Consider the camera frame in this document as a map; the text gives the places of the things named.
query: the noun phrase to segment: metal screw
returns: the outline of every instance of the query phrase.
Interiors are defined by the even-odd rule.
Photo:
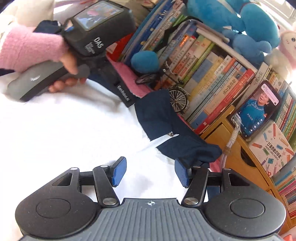
[[[112,205],[115,205],[117,203],[117,200],[115,198],[112,198],[112,197],[107,197],[103,200],[103,203],[105,205],[108,205],[108,206],[112,206]]]
[[[196,205],[198,204],[198,200],[194,197],[187,197],[184,199],[184,202],[187,204],[187,205]]]

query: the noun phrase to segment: smartphone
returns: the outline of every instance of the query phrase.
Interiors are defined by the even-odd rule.
[[[264,126],[280,105],[281,98],[277,91],[268,81],[263,81],[251,96],[229,116],[229,121],[235,126],[234,120],[239,115],[242,122],[241,136],[249,140],[260,127]]]

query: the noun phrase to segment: display screen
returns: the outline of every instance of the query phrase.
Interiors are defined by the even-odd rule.
[[[275,89],[268,82],[262,82],[234,113],[242,120],[242,137],[248,139],[261,125],[264,125],[279,106],[279,102],[280,97]]]
[[[123,12],[123,9],[110,3],[100,1],[77,14],[74,18],[88,31],[121,12]]]

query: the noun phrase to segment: blue ball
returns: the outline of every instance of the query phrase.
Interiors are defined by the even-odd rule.
[[[160,69],[157,54],[153,51],[140,51],[131,58],[131,66],[141,74],[153,74]]]

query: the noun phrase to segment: gray ribbed panel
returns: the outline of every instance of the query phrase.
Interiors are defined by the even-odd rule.
[[[235,241],[213,229],[197,209],[180,206],[176,199],[125,199],[104,209],[83,232],[56,241]],[[281,241],[277,235],[258,239]],[[26,236],[22,241],[42,241]]]

